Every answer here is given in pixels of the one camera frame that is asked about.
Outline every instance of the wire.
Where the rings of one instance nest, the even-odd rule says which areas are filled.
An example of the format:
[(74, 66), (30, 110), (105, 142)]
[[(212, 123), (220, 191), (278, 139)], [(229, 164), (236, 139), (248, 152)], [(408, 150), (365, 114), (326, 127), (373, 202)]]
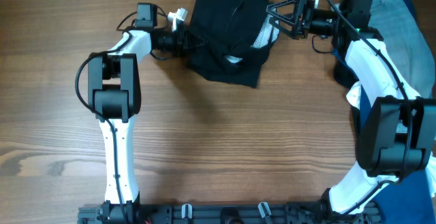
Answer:
[(402, 183), (404, 177), (405, 177), (405, 171), (407, 169), (407, 159), (409, 157), (409, 148), (410, 148), (410, 144), (411, 144), (411, 130), (412, 130), (412, 113), (411, 113), (411, 107), (410, 107), (410, 102), (409, 99), (407, 97), (407, 94), (405, 92), (404, 89), (404, 83), (402, 83), (398, 77), (398, 75), (396, 74), (393, 66), (390, 64), (390, 62), (386, 59), (386, 57), (382, 54), (382, 52), (378, 49), (376, 49), (376, 47), (374, 47), (367, 39), (365, 39), (363, 36), (361, 36), (361, 34), (359, 33), (359, 31), (344, 17), (344, 15), (342, 15), (342, 13), (338, 10), (338, 8), (336, 7), (336, 5), (333, 3), (332, 0), (327, 0), (328, 4), (330, 4), (330, 6), (332, 7), (332, 9), (338, 14), (338, 16), (345, 22), (346, 25), (348, 25), (348, 27), (367, 45), (369, 46), (369, 48), (371, 48), (371, 50), (373, 50), (377, 56), (379, 56), (383, 62), (388, 66), (392, 76), (395, 79), (396, 84), (398, 85), (398, 89), (400, 90), (401, 94), (403, 95), (403, 99), (405, 101), (405, 105), (407, 108), (407, 121), (409, 122), (409, 126), (407, 127), (407, 141), (406, 141), (406, 147), (405, 147), (405, 151), (404, 151), (404, 155), (403, 155), (403, 167), (399, 176), (398, 181), (393, 182), (391, 180), (384, 180), (381, 181), (377, 184), (377, 186), (367, 195), (363, 198), (362, 201), (358, 202), (355, 206), (351, 207), (349, 210), (347, 210), (346, 212), (344, 212), (343, 214), (341, 214), (340, 216), (337, 217), (337, 219), (339, 219), (342, 216), (345, 216), (351, 212), (353, 212), (355, 209), (359, 208), (362, 204), (364, 204), (368, 199), (370, 199), (376, 192), (378, 189), (380, 189), (384, 184), (400, 184)]
[(168, 22), (168, 16), (166, 15), (166, 13), (164, 12), (164, 10), (160, 7), (160, 6), (158, 6), (158, 5), (156, 5), (156, 7), (159, 9), (159, 10), (161, 10), (161, 12), (162, 13), (157, 13), (158, 15), (160, 15), (160, 16), (163, 16), (163, 17), (165, 17), (165, 19), (166, 19), (166, 26), (164, 26), (164, 27), (160, 27), (160, 28), (156, 28), (156, 29), (166, 29), (166, 28), (168, 28), (169, 26), (170, 26), (170, 23)]
[(118, 151), (116, 149), (116, 129), (115, 126), (109, 121), (109, 119), (105, 118), (103, 114), (101, 114), (100, 112), (98, 112), (97, 110), (95, 110), (94, 108), (92, 108), (82, 97), (82, 95), (80, 94), (80, 89), (79, 89), (79, 80), (80, 80), (80, 75), (82, 74), (82, 71), (84, 69), (84, 67), (86, 67), (88, 65), (88, 63), (90, 61), (92, 61), (95, 57), (100, 57), (100, 56), (104, 56), (105, 54), (109, 54), (109, 53), (113, 53), (113, 52), (118, 52), (120, 50), (122, 50), (129, 42), (130, 40), (133, 38), (133, 35), (126, 30), (121, 30), (119, 29), (119, 27), (133, 14), (130, 14), (128, 17), (126, 17), (116, 28), (117, 31), (122, 31), (123, 33), (127, 33), (129, 34), (129, 37), (127, 38), (127, 40), (122, 43), (118, 48), (114, 49), (114, 50), (107, 50), (107, 51), (102, 51), (102, 52), (98, 52), (97, 54), (92, 54), (90, 57), (88, 57), (87, 60), (85, 60), (82, 65), (80, 65), (79, 69), (77, 70), (77, 74), (76, 74), (76, 79), (74, 82), (74, 88), (76, 90), (76, 95), (77, 98), (79, 99), (79, 101), (86, 107), (88, 108), (88, 110), (90, 110), (92, 113), (100, 116), (105, 122), (107, 122), (109, 124), (110, 127), (110, 131), (112, 132), (112, 142), (113, 142), (113, 146), (114, 146), (114, 177), (115, 177), (115, 185), (116, 185), (116, 192), (118, 194), (118, 199), (120, 202), (120, 206), (121, 206), (121, 214), (123, 215), (124, 218), (124, 222), (126, 224), (129, 223), (129, 220), (127, 218), (127, 215), (125, 214), (125, 209), (124, 209), (124, 205), (123, 205), (123, 197), (121, 195), (121, 187), (120, 187), (120, 182), (119, 182), (119, 171), (118, 171)]
[(316, 53), (319, 53), (319, 54), (332, 54), (332, 53), (333, 53), (333, 51), (320, 51), (320, 50), (317, 50), (317, 49), (315, 48), (315, 44), (313, 43), (313, 39), (314, 39), (315, 37), (320, 37), (320, 38), (321, 38), (321, 36), (320, 36), (320, 35), (314, 35), (314, 36), (312, 37), (312, 49), (313, 49)]
[(117, 31), (124, 31), (124, 30), (122, 30), (122, 29), (120, 29), (120, 27), (121, 27), (121, 25), (128, 19), (128, 18), (130, 18), (130, 16), (133, 16), (134, 14), (136, 14), (136, 13), (138, 13), (138, 12), (132, 12), (132, 13), (130, 13), (129, 15), (127, 15), (121, 22), (120, 22), (120, 24), (118, 24), (118, 26), (116, 27), (116, 30)]
[(158, 61), (166, 61), (166, 60), (169, 59), (169, 57), (156, 57), (156, 55), (153, 54), (153, 51), (150, 52), (150, 55), (151, 55), (154, 59), (156, 59), (156, 60), (158, 60)]

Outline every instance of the wood grain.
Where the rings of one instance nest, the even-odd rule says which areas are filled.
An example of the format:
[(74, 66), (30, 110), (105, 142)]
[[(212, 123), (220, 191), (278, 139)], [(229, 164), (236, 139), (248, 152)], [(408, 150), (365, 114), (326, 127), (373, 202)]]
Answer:
[[(114, 28), (141, 1), (167, 12), (195, 3), (0, 0), (2, 223), (75, 223), (77, 207), (102, 202), (102, 134), (73, 82), (90, 52), (119, 41)], [(426, 24), (432, 17), (421, 14), (424, 34), (435, 30)], [(330, 41), (316, 44), (328, 49)], [(185, 61), (140, 64), (134, 157), (142, 202), (315, 200), (354, 163), (346, 90), (332, 79), (334, 59), (309, 40), (281, 36), (258, 89), (206, 81)], [(86, 77), (80, 87), (85, 96)]]

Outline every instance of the folded fabric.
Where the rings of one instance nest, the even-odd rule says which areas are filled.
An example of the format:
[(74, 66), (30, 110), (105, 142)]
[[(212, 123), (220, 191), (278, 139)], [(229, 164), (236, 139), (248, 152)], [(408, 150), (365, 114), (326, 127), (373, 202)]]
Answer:
[(266, 20), (268, 4), (268, 0), (196, 0), (189, 29), (206, 45), (191, 55), (188, 68), (207, 80), (255, 88), (278, 35)]

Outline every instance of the black base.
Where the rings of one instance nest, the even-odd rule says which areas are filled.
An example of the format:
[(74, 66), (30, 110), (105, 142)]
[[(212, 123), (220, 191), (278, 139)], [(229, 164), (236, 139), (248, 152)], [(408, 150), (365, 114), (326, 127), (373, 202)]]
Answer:
[[(192, 219), (182, 219), (182, 206), (171, 205), (141, 205), (143, 217), (138, 219), (148, 220), (151, 224), (222, 224), (221, 210), (235, 208), (244, 224), (316, 224), (314, 214), (309, 211), (315, 208), (316, 202), (290, 202), (287, 204), (270, 205), (271, 216), (269, 220), (261, 217), (258, 205), (235, 206), (193, 206)], [(77, 224), (100, 224), (101, 207), (79, 208)], [(368, 203), (362, 214), (349, 215), (334, 224), (380, 224), (381, 217), (377, 204)], [(123, 223), (106, 220), (104, 223)]]

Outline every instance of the table surface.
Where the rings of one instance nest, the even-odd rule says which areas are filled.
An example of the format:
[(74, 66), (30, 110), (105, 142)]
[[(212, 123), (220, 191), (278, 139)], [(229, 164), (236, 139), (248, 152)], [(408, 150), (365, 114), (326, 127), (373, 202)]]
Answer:
[[(413, 1), (434, 52), (436, 0)], [(75, 223), (78, 207), (104, 200), (102, 133), (74, 77), (89, 53), (120, 40), (114, 28), (137, 2), (191, 12), (195, 0), (0, 0), (2, 223)], [(354, 164), (347, 90), (309, 39), (280, 36), (258, 89), (206, 81), (185, 62), (139, 67), (142, 203), (316, 200)]]

